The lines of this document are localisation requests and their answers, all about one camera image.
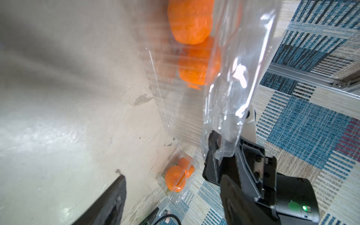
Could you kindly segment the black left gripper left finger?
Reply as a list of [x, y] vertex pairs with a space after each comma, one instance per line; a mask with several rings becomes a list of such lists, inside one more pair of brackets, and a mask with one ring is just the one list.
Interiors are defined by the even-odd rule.
[[127, 197], [126, 177], [119, 177], [73, 225], [119, 225]]

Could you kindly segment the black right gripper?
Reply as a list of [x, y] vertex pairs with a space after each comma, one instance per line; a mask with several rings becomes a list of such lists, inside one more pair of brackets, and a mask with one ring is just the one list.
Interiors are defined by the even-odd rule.
[[267, 216], [276, 217], [276, 159], [266, 157], [262, 146], [242, 137], [232, 157], [216, 159], [215, 153], [226, 142], [219, 133], [211, 132], [203, 178], [219, 186], [221, 176], [228, 175]]

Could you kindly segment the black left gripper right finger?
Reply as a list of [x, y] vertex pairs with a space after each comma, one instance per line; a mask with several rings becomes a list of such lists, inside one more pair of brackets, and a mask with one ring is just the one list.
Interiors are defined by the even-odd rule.
[[228, 175], [220, 180], [220, 196], [228, 225], [277, 225], [278, 222], [266, 215], [243, 193]]

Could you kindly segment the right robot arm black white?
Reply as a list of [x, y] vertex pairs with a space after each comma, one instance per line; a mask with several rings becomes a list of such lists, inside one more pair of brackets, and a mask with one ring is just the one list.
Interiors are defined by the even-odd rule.
[[203, 178], [220, 187], [229, 225], [317, 225], [320, 211], [308, 179], [277, 172], [277, 159], [241, 138], [232, 157], [216, 159], [225, 140], [217, 132], [208, 138]]

